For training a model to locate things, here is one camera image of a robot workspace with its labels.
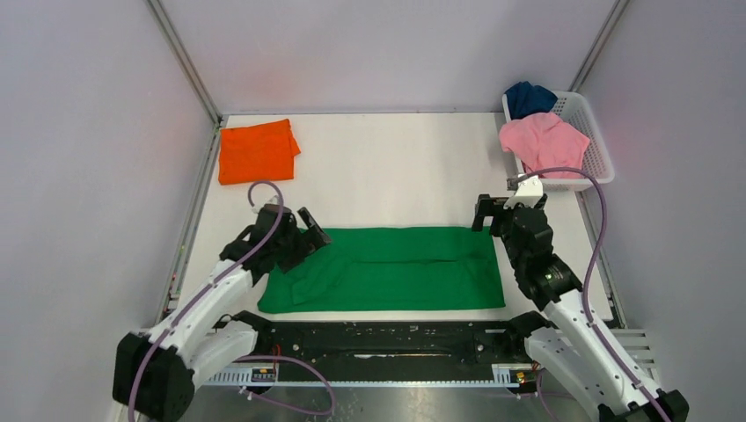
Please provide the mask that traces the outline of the green t-shirt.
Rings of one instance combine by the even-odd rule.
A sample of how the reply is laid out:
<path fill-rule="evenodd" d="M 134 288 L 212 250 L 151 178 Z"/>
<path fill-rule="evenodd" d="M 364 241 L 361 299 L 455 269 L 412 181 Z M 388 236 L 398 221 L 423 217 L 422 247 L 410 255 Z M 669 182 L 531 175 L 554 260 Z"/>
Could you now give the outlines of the green t-shirt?
<path fill-rule="evenodd" d="M 332 242 L 258 301 L 267 314 L 505 307 L 494 240 L 467 227 L 328 229 Z"/>

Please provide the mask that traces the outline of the white plastic laundry basket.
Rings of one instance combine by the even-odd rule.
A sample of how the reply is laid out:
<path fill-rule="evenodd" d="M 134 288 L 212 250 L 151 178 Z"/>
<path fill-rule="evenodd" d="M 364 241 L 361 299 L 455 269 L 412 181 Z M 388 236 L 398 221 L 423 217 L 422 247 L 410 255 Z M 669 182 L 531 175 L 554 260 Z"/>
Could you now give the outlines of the white plastic laundry basket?
<path fill-rule="evenodd" d="M 571 91 L 552 90 L 558 98 L 552 109 L 563 121 L 586 135 L 590 142 L 582 161 L 582 170 L 592 176 L 600 185 L 609 184 L 615 178 L 615 170 L 606 148 L 601 131 L 596 124 L 596 117 L 587 99 Z M 505 121 L 510 122 L 513 116 L 508 106 L 508 96 L 502 95 L 501 103 Z M 515 162 L 516 170 L 511 175 L 524 171 L 524 163 L 514 153 L 508 153 Z M 581 192 L 592 187 L 586 178 L 542 178 L 545 191 Z"/>

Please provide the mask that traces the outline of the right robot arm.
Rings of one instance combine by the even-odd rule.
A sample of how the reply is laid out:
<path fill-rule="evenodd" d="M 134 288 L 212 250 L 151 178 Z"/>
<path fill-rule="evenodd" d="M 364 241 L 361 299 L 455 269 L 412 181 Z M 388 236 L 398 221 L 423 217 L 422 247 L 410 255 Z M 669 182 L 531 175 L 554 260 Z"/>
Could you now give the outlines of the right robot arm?
<path fill-rule="evenodd" d="M 646 375 L 583 301 L 580 280 L 552 246 L 545 202 L 481 194 L 475 204 L 472 230 L 488 227 L 501 240 L 519 290 L 536 307 L 510 320 L 506 354 L 551 373 L 595 421 L 685 421 L 682 393 Z"/>

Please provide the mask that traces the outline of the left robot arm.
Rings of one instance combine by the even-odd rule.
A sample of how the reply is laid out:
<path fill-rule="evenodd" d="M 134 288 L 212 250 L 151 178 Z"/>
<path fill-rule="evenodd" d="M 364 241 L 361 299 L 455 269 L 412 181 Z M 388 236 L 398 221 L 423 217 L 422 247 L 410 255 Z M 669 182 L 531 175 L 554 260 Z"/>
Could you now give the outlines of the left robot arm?
<path fill-rule="evenodd" d="M 287 273 L 332 242 L 307 208 L 267 203 L 255 223 L 223 247 L 215 268 L 185 303 L 147 331 L 126 334 L 116 348 L 113 400 L 132 416 L 179 420 L 194 393 L 234 361 L 273 358 L 270 323 L 228 308 L 273 270 Z"/>

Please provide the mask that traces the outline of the pink t-shirt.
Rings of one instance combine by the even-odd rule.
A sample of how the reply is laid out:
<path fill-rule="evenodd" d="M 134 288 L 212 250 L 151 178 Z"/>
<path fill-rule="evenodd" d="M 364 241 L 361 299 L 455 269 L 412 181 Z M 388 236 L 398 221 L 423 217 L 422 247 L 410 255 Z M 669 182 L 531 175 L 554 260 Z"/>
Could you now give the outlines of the pink t-shirt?
<path fill-rule="evenodd" d="M 590 139 L 555 113 L 534 113 L 502 126 L 501 147 L 522 161 L 528 172 L 582 167 Z"/>

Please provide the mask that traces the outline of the folded orange t-shirt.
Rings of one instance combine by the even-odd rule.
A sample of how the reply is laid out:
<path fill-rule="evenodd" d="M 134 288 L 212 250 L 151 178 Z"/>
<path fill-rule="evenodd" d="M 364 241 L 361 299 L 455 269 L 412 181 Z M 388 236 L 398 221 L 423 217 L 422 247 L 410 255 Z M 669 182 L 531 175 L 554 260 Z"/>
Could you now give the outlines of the folded orange t-shirt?
<path fill-rule="evenodd" d="M 290 120 L 221 131 L 218 182 L 224 186 L 295 177 L 301 153 Z"/>

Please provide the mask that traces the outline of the navy blue t-shirt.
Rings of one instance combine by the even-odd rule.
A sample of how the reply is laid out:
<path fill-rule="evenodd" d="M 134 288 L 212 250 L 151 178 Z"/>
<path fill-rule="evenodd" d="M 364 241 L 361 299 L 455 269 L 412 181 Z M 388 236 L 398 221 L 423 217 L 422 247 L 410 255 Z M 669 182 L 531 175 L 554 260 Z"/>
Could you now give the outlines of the navy blue t-shirt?
<path fill-rule="evenodd" d="M 535 113 L 549 113 L 558 101 L 552 91 L 527 81 L 512 85 L 504 95 L 512 119 L 522 119 Z"/>

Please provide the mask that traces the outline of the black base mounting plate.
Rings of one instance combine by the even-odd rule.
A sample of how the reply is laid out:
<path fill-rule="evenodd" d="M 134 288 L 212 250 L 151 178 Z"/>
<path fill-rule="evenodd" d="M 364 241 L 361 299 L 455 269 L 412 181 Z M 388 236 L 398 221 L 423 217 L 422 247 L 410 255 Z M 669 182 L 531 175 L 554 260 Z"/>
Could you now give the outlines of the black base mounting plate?
<path fill-rule="evenodd" d="M 180 358 L 161 347 L 150 358 L 148 379 L 190 389 L 208 384 L 266 387 L 309 383 L 362 386 L 526 383 L 532 362 L 578 382 L 582 390 L 608 393 L 623 374 L 606 350 L 570 345 L 537 312 L 508 321 L 272 322 L 242 311 L 215 325 L 202 350 Z"/>

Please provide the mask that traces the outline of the aluminium front frame rail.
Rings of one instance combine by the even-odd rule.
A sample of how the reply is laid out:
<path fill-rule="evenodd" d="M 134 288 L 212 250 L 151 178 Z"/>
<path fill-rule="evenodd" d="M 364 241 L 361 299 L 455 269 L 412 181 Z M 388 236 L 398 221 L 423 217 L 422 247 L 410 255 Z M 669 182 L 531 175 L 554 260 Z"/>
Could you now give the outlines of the aluminium front frame rail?
<path fill-rule="evenodd" d="M 146 374 L 143 387 L 190 382 L 196 389 L 269 388 L 329 382 L 333 386 L 515 389 L 535 381 L 529 358 L 511 346 L 505 331 L 497 329 L 442 326 L 414 332 L 395 326 L 285 327 L 271 332 L 255 351 L 273 357 L 234 362 L 203 374 L 195 367 L 175 376 Z"/>

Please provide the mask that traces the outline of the right corner aluminium post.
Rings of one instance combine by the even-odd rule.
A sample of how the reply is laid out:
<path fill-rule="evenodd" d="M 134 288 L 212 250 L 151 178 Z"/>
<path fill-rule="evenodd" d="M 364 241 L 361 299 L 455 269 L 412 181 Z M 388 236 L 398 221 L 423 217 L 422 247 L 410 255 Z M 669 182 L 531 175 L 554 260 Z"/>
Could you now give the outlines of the right corner aluminium post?
<path fill-rule="evenodd" d="M 610 41 L 612 34 L 616 27 L 625 15 L 626 10 L 629 8 L 631 0 L 615 0 L 610 12 L 605 18 L 600 30 L 598 31 L 594 41 L 585 58 L 583 59 L 580 68 L 578 69 L 572 83 L 569 86 L 569 91 L 577 92 L 588 80 L 592 73 L 598 59 L 603 53 L 603 50 L 607 43 Z"/>

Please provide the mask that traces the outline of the corner aluminium post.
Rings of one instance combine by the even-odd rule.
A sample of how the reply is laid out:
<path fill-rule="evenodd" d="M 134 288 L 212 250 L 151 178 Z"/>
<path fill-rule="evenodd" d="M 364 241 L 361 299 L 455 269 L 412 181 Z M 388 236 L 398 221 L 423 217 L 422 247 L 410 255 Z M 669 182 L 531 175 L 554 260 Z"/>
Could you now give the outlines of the corner aluminium post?
<path fill-rule="evenodd" d="M 615 0 L 610 12 L 605 18 L 600 30 L 598 31 L 594 41 L 585 58 L 583 59 L 580 68 L 578 69 L 572 83 L 569 86 L 569 91 L 577 92 L 588 80 L 592 73 L 598 59 L 603 53 L 603 50 L 607 43 L 610 41 L 612 34 L 616 27 L 625 15 L 626 10 L 629 8 L 631 0 Z"/>
<path fill-rule="evenodd" d="M 181 68 L 201 107 L 208 115 L 210 121 L 214 125 L 219 126 L 223 121 L 223 115 L 208 92 L 208 88 L 188 53 L 186 45 L 179 36 L 179 32 L 173 24 L 164 2 L 161 0 L 145 0 L 144 2 L 149 8 L 159 31 L 163 34 L 166 44 L 172 51 L 177 64 Z"/>

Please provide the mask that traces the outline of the left corner aluminium post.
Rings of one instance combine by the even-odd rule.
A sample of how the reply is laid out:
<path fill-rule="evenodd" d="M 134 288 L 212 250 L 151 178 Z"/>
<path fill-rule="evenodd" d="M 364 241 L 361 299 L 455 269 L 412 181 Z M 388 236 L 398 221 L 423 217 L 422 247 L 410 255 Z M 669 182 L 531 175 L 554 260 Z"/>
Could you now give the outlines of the left corner aluminium post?
<path fill-rule="evenodd" d="M 163 34 L 166 44 L 172 51 L 177 64 L 181 68 L 201 107 L 208 115 L 210 121 L 214 125 L 219 126 L 223 121 L 223 115 L 208 92 L 208 88 L 188 53 L 186 45 L 179 36 L 179 32 L 173 24 L 164 2 L 161 0 L 145 0 L 144 2 L 149 8 L 159 31 Z"/>

